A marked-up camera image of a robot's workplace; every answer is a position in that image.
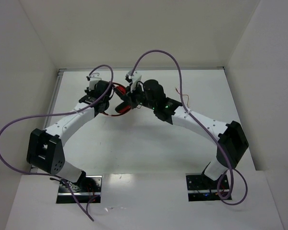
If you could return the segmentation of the red black headphones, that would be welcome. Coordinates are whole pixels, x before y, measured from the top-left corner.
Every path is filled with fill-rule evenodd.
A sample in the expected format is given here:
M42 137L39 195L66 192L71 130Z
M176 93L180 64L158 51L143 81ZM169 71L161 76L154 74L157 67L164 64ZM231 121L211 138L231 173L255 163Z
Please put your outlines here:
M131 106L126 101L123 100L123 97L126 93L127 89L125 86L123 86L120 83L114 82L112 84L112 95L110 96L110 99L112 99L114 95L117 95L121 100L121 102L115 106L116 114L108 114L106 112L103 112L102 114L105 116L119 117L128 113L131 110Z

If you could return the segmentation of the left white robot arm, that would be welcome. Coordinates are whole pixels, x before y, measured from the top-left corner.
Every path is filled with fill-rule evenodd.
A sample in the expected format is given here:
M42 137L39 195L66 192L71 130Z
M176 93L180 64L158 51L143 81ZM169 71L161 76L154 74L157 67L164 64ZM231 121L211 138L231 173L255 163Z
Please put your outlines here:
M93 81L72 110L55 124L44 130L36 128L30 134L26 161L53 175L67 180L76 191L93 183L86 172L65 160L63 147L83 125L105 112L109 107L111 85L104 80Z

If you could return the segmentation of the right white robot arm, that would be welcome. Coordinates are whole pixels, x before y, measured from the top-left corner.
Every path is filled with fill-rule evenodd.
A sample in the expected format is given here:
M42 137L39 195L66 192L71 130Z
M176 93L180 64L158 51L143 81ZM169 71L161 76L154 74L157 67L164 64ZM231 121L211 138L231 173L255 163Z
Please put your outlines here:
M125 89L117 88L115 93L122 99L116 112L143 106L152 109L159 120L184 127L216 144L216 157L205 167L201 177L201 184L207 189L213 188L227 169L235 169L249 147L240 123L220 122L184 108L181 102L167 97L156 80L132 83Z

